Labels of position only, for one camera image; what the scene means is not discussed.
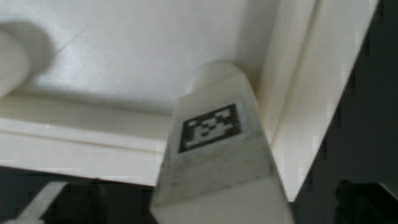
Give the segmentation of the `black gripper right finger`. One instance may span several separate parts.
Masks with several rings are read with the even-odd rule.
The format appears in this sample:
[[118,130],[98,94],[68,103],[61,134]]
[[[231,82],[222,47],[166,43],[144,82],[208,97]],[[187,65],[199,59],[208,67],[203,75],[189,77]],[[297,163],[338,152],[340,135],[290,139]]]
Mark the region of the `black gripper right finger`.
[[340,182],[334,224],[398,224],[398,183]]

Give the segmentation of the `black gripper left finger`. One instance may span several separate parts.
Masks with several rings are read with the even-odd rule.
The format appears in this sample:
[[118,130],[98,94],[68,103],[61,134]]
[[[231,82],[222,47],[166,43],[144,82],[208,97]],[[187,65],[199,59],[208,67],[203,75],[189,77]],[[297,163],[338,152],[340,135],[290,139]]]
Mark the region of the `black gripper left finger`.
[[112,182],[50,182],[11,224],[157,224],[151,193]]

